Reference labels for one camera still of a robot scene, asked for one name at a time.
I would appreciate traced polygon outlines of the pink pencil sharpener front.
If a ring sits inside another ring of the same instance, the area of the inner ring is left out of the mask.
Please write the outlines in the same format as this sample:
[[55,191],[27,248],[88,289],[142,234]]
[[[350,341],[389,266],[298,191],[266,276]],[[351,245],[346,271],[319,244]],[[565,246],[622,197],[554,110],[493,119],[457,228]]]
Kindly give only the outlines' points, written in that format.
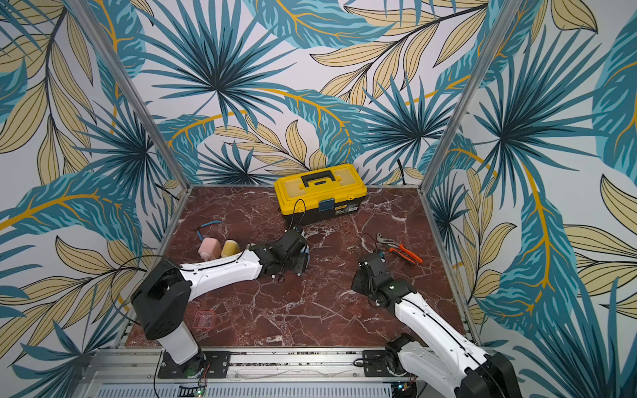
[[198,253],[202,261],[216,260],[221,257],[222,246],[217,239],[206,237],[202,240]]

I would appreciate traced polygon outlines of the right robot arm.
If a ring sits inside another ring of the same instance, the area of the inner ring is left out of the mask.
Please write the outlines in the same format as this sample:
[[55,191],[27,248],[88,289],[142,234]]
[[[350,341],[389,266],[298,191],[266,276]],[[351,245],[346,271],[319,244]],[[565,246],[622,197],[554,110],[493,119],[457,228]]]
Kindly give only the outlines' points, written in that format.
[[489,354],[458,333],[406,280],[391,276],[383,253],[361,257],[352,290],[385,308],[416,336],[403,333],[369,359],[392,376],[417,376],[444,397],[520,397],[511,361]]

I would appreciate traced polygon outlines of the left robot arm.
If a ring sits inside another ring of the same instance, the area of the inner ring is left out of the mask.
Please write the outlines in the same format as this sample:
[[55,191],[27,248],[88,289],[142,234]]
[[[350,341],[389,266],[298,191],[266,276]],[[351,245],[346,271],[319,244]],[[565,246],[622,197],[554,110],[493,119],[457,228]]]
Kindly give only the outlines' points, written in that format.
[[188,374],[205,368],[205,354],[185,324],[187,305],[213,290],[287,272],[301,275],[310,262],[310,246],[301,227],[279,240],[249,245],[218,260],[177,265],[162,259],[131,296],[137,322],[147,340],[158,341],[173,362]]

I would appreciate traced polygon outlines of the pink transparent tray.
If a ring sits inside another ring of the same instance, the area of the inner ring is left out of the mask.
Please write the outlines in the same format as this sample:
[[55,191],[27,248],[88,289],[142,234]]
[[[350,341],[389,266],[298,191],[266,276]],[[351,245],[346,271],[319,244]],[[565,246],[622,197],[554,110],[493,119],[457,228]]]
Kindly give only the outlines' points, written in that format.
[[213,330],[217,326],[218,315],[213,310],[200,310],[195,313],[193,326],[198,331]]

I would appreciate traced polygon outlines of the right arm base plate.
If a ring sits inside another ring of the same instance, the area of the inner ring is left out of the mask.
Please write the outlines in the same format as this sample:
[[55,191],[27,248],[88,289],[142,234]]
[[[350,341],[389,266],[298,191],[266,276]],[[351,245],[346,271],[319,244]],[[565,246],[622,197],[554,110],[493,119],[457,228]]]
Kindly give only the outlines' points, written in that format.
[[393,357],[386,350],[363,350],[358,363],[366,377],[396,377]]

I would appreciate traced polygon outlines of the yellow pencil sharpener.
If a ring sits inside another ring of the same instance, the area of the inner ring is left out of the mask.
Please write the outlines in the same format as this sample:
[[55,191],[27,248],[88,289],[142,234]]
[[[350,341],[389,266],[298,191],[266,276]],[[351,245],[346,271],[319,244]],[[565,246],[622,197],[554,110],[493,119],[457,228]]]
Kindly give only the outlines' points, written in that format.
[[241,252],[239,244],[235,240],[226,240],[221,252],[221,257],[230,257]]

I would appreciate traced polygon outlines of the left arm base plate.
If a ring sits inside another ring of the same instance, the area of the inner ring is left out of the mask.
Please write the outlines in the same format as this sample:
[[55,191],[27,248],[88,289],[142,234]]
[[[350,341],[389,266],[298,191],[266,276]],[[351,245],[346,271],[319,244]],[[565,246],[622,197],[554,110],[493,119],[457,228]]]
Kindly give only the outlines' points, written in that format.
[[202,351],[184,364],[177,364],[164,353],[158,370],[159,379],[223,379],[227,376],[231,354],[226,351]]

